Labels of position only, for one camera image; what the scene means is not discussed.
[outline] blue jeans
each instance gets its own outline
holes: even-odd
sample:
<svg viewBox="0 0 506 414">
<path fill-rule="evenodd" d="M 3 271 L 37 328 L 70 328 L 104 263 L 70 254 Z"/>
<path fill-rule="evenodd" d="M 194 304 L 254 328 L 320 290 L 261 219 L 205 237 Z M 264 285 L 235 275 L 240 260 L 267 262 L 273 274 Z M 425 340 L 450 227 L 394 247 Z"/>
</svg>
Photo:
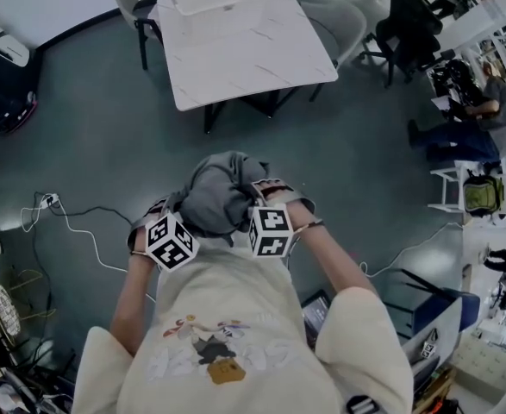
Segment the blue jeans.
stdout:
<svg viewBox="0 0 506 414">
<path fill-rule="evenodd" d="M 412 143 L 414 147 L 447 145 L 430 148 L 427 158 L 432 161 L 478 161 L 497 162 L 500 153 L 490 134 L 481 130 L 473 121 L 446 122 L 419 135 Z"/>
</svg>

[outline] gray floor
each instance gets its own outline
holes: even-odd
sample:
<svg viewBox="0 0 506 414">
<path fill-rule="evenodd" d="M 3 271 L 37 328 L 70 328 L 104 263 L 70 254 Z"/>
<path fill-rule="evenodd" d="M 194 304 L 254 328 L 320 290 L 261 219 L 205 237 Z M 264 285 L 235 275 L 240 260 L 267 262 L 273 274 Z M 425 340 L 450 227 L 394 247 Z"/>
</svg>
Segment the gray floor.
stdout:
<svg viewBox="0 0 506 414">
<path fill-rule="evenodd" d="M 370 27 L 384 16 L 380 1 L 357 0 Z M 135 219 L 178 189 L 201 158 L 229 149 L 269 161 L 275 174 L 304 189 L 343 247 L 372 272 L 452 221 L 426 207 L 439 198 L 440 183 L 407 142 L 410 118 L 439 121 L 422 78 L 404 85 L 398 73 L 386 91 L 379 69 L 348 66 L 316 103 L 308 102 L 306 88 L 271 120 L 231 102 L 207 136 L 201 110 L 176 110 L 162 48 L 149 41 L 147 51 L 150 69 L 143 72 L 135 32 L 121 18 L 48 51 L 38 110 L 16 133 L 0 137 L 0 230 L 7 252 L 0 264 L 37 268 L 31 234 L 20 228 L 20 210 L 32 206 L 35 191 L 57 192 L 68 212 L 101 204 Z M 95 233 L 103 261 L 125 267 L 128 225 L 122 219 L 98 211 L 71 224 Z M 80 353 L 92 325 L 108 326 L 123 274 L 97 264 L 90 237 L 70 233 L 63 218 L 45 212 L 36 230 L 58 309 L 47 331 L 59 351 Z M 454 285 L 460 250 L 460 232 L 449 229 L 398 265 Z M 291 271 L 302 298 L 327 286 L 302 248 Z M 41 292 L 36 308 L 44 306 L 45 284 L 29 287 Z M 40 333 L 41 324 L 29 327 Z"/>
</svg>

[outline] marble table top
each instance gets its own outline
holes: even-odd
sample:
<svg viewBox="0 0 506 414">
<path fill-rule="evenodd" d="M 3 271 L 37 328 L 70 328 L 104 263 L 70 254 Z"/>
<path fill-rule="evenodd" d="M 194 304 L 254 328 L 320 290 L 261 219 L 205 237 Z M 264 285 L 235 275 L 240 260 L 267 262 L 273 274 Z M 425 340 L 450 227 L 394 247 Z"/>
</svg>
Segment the marble table top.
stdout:
<svg viewBox="0 0 506 414">
<path fill-rule="evenodd" d="M 203 42 L 190 41 L 172 0 L 158 0 L 150 18 L 160 25 L 179 110 L 338 78 L 297 0 L 265 0 L 254 28 Z"/>
</svg>

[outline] cream t-shirt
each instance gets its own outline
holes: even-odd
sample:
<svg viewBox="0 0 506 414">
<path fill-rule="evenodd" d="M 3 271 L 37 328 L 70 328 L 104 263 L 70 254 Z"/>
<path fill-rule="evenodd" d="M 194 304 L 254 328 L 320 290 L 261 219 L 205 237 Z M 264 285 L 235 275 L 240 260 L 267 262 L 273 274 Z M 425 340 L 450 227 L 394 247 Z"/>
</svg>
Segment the cream t-shirt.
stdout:
<svg viewBox="0 0 506 414">
<path fill-rule="evenodd" d="M 340 292 L 313 353 L 280 260 L 216 249 L 197 259 L 161 275 L 152 328 L 134 358 L 108 331 L 91 329 L 74 414 L 337 414 L 356 412 L 347 404 L 359 395 L 380 412 L 411 413 L 411 369 L 373 293 Z M 366 403 L 358 412 L 375 412 Z"/>
</svg>

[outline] backpack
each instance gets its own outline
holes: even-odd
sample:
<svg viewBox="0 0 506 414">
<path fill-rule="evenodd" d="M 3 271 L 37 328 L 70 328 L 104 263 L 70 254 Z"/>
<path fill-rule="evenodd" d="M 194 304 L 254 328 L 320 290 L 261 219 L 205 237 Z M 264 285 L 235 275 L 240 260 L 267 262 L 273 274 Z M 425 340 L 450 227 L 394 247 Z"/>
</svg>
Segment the backpack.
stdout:
<svg viewBox="0 0 506 414">
<path fill-rule="evenodd" d="M 470 177 L 463 184 L 465 211 L 471 216 L 488 216 L 498 211 L 503 203 L 503 182 L 490 175 Z"/>
</svg>

